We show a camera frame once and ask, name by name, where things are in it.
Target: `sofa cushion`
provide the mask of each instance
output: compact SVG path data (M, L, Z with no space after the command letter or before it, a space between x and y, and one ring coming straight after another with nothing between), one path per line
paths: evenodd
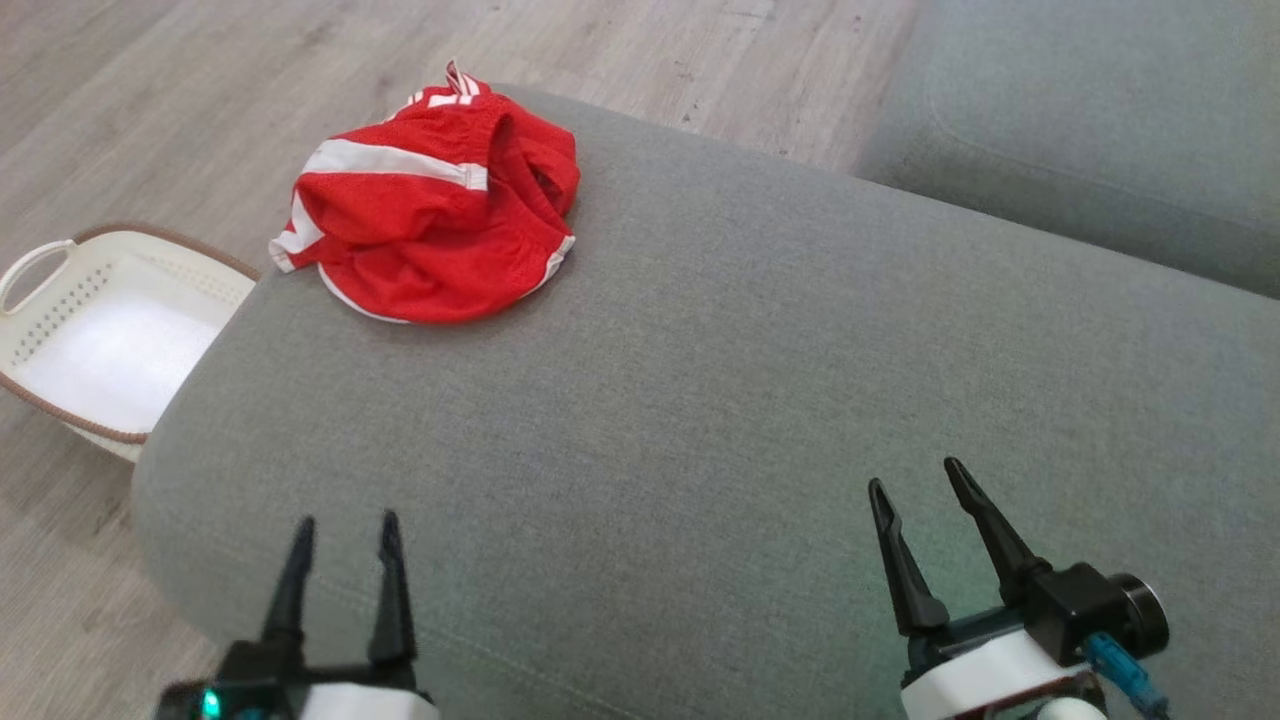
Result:
M858 174L1280 297L1280 5L927 5Z
M392 507L445 717L899 716L867 482L974 612L954 454L1051 561L1161 593L1181 714L1270 712L1280 304L515 95L579 141L547 287L408 327L268 275L147 442L137 536L198 628L256 633L314 512L308 652L361 657Z

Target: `basket handle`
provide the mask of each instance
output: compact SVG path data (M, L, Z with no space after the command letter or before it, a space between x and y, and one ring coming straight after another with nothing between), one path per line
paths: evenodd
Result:
M13 315L18 310L22 310L23 305L26 305L32 297L38 295L41 290L45 290L45 286L52 282L54 278L56 278L63 270L67 269L67 264L70 261L72 250L74 249L76 249L74 240L58 240L47 245L41 245L40 247L23 255L22 258L18 258L18 261L14 263L8 270L5 270L4 275L0 275L0 314ZM45 278L45 282L40 283L40 287L31 291L31 293L27 295L27 297L23 297L17 305L9 307L9 291L13 290L13 286L18 282L18 278L22 277L22 274L27 272L36 263L44 260L45 258L49 258L50 255L56 255L59 252L65 252L67 259L63 260L63 263L58 265L58 268L55 268L54 272L49 273L49 277Z

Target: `laundry basket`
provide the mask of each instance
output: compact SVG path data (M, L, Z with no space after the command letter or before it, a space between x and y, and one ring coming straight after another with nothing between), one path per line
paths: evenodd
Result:
M58 255L47 279L8 297ZM0 384L136 461L256 281L244 263L147 225L105 225L37 247L0 277Z

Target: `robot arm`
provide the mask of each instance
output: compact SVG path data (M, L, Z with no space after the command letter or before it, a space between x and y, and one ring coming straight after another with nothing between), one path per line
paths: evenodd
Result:
M988 717L1037 702L1030 717L1106 717L1097 679L1102 674L1146 717L1167 719L1167 700L1151 688L1135 660L1169 644L1169 624L1151 588L1128 574L1103 577L1084 562L1053 570L1027 547L959 460L948 457L943 468L960 506L978 525L1004 605L951 620L902 538L901 518L883 483L870 482L893 616L908 638L901 696L908 717Z
M959 460L948 457L945 468L996 566L1004 603L952 620L929 592L883 484L870 482L893 615L908 638L901 697L909 720L977 720L1010 708L1024 720L1100 720L1106 703L1098 675L1116 683L1146 717L1167 719L1167 700L1135 660L1169 643L1151 588L1128 574L1103 577L1084 562L1053 570ZM260 639L233 643L212 678L170 685L157 720L439 720L413 675L417 646L396 514L383 519L383 584L366 664L306 665L302 601L314 544L308 516L294 534Z
M413 616L399 521L383 518L383 585L367 664L307 667L302 600L315 546L315 519L298 524L259 641L238 641L210 679L170 685L156 720L439 720L417 688Z

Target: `green led light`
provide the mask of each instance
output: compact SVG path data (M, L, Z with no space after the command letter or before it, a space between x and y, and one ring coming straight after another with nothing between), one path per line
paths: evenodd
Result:
M205 700L200 703L200 712L205 716L205 720L218 720L223 716L223 705L218 702L218 694L214 691L205 691Z

